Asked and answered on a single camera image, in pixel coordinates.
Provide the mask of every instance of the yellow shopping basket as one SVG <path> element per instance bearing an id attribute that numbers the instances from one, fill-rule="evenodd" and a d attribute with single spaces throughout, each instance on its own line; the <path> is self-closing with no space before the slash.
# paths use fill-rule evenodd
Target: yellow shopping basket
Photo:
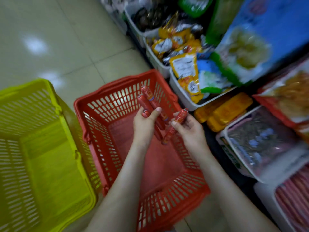
<path id="1" fill-rule="evenodd" d="M 40 79 L 0 91 L 0 232 L 58 232 L 101 183 L 75 113 Z"/>

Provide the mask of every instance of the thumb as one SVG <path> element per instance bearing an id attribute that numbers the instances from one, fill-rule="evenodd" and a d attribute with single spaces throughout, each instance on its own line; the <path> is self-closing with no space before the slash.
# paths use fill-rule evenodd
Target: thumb
<path id="1" fill-rule="evenodd" d="M 176 129 L 178 133 L 180 133 L 181 136 L 183 136 L 186 133 L 186 129 L 180 123 L 172 121 L 171 125 L 173 126 L 174 129 Z"/>
<path id="2" fill-rule="evenodd" d="M 155 122 L 157 120 L 157 117 L 160 115 L 161 111 L 162 108 L 157 107 L 156 109 L 153 110 L 153 112 L 150 114 L 148 118 L 150 118 L 151 120 L 153 120 L 153 122 Z"/>

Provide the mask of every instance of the hand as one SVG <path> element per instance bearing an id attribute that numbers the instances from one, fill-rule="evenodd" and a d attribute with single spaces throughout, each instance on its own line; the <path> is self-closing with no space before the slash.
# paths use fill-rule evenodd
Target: hand
<path id="1" fill-rule="evenodd" d="M 148 118 L 142 116 L 144 109 L 141 107 L 134 117 L 134 138 L 133 143 L 142 147 L 149 147 L 150 141 L 155 131 L 155 121 L 160 115 L 162 108 L 157 107 Z"/>
<path id="2" fill-rule="evenodd" d="M 175 119 L 172 119 L 171 125 L 179 132 L 189 154 L 197 163 L 200 163 L 203 157 L 211 154 L 206 142 L 203 126 L 193 116 L 188 114 L 182 125 L 177 123 Z"/>

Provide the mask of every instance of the person's right hand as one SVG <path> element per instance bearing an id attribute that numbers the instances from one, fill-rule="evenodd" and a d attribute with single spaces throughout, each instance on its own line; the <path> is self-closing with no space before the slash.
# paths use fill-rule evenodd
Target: person's right hand
<path id="1" fill-rule="evenodd" d="M 202 158 L 211 154 L 206 142 L 203 126 L 190 114 L 187 115 L 183 124 L 177 123 L 174 120 L 175 119 L 172 119 L 171 125 L 181 135 L 184 145 L 189 151 L 191 157 L 197 163 L 200 163 Z"/>

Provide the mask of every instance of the forearm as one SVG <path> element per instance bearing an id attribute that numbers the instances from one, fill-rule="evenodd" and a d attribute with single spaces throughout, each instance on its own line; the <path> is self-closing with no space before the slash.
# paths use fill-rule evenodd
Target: forearm
<path id="1" fill-rule="evenodd" d="M 206 182 L 233 231 L 279 231 L 278 228 L 244 195 L 225 173 L 212 154 L 199 160 Z"/>
<path id="2" fill-rule="evenodd" d="M 146 152 L 146 147 L 133 142 L 118 177 L 91 220 L 87 232 L 136 231 Z"/>

